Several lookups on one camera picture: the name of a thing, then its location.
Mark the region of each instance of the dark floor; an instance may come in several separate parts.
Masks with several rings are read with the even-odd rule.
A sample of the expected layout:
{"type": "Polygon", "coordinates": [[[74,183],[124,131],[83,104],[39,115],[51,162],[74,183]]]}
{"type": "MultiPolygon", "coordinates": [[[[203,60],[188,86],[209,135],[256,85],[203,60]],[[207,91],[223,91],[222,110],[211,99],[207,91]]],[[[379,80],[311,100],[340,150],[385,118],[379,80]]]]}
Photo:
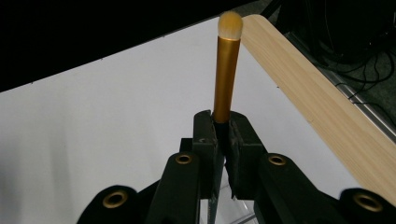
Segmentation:
{"type": "MultiPolygon", "coordinates": [[[[237,7],[234,10],[242,16],[261,14],[272,0],[260,0],[237,7]]],[[[268,20],[276,25],[278,8],[268,20]]],[[[396,142],[396,41],[378,50],[367,58],[344,62],[333,57],[329,44],[320,42],[326,52],[319,63],[308,47],[308,40],[301,28],[282,32],[331,82],[344,93],[352,104],[355,104],[375,124],[396,142]]]]}

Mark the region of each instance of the gray floor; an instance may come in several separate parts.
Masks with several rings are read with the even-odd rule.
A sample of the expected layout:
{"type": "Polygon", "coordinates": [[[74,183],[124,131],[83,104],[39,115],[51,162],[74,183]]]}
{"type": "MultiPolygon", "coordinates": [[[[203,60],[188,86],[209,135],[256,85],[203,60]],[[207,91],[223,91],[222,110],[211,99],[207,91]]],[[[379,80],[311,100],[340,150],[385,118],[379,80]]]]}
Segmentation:
{"type": "MultiPolygon", "coordinates": [[[[237,7],[234,11],[238,12],[241,16],[260,14],[271,1],[260,0],[252,2],[237,7]]],[[[268,19],[273,25],[276,24],[278,12],[279,10],[268,19]]],[[[285,36],[312,63],[317,64],[301,38],[299,39],[294,34],[285,34],[285,36]]],[[[352,104],[355,104],[396,143],[396,76],[394,75],[395,72],[390,73],[391,65],[395,65],[396,61],[396,47],[391,48],[389,52],[390,54],[380,52],[378,55],[373,56],[365,65],[361,63],[334,63],[325,58],[330,68],[322,66],[317,66],[317,68],[331,80],[334,86],[352,104]],[[349,71],[354,68],[358,69],[344,74],[337,72],[349,71]]]]}

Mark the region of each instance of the wooden edge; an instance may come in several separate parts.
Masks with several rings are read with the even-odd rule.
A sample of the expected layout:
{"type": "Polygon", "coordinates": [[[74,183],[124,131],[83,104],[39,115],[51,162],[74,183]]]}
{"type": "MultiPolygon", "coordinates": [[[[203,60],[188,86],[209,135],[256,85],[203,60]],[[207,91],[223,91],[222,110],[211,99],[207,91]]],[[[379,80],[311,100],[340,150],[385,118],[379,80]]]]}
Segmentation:
{"type": "Polygon", "coordinates": [[[365,189],[396,204],[396,145],[261,15],[242,44],[365,189]]]}

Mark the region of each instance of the white table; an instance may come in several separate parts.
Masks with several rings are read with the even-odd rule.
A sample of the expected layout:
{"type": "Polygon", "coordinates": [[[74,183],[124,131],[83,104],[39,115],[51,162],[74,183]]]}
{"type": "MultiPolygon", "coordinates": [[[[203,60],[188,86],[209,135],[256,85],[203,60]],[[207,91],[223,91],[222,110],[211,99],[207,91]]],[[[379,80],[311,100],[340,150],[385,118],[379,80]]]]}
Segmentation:
{"type": "MultiPolygon", "coordinates": [[[[217,22],[2,92],[0,223],[75,223],[102,189],[158,180],[194,114],[213,107],[217,22]]],[[[243,45],[232,110],[318,189],[359,186],[243,45]]]]}

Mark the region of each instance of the table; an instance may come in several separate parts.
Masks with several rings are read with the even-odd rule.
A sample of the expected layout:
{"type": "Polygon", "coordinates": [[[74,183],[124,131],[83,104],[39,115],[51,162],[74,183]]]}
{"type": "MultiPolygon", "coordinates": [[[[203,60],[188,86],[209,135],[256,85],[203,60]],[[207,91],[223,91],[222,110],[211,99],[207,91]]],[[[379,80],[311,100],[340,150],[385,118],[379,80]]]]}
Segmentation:
{"type": "MultiPolygon", "coordinates": [[[[100,190],[116,184],[141,190],[158,180],[180,139],[192,136],[193,115],[212,109],[217,22],[2,92],[0,222],[74,223],[100,190]]],[[[364,168],[355,162],[362,159],[348,157],[360,141],[345,145],[356,137],[350,126],[362,123],[363,137],[372,136],[364,143],[388,149],[393,164],[395,146],[361,121],[365,117],[265,18],[247,16],[244,23],[232,110],[248,117],[268,151],[293,159],[319,190],[338,198],[342,189],[372,189],[356,171],[364,168]],[[297,74],[305,76],[290,82],[297,74]],[[315,88],[299,88],[307,83],[315,88]],[[318,94],[320,88],[326,94],[318,94]],[[322,101],[326,97],[330,102],[322,101]],[[321,113],[330,105],[339,106],[321,113]],[[338,126],[339,120],[346,125],[338,126]]],[[[378,165],[372,172],[388,166],[395,167],[378,165]]],[[[394,175],[389,170],[367,179],[387,180],[374,189],[394,202],[394,188],[386,191],[394,175]]]]}

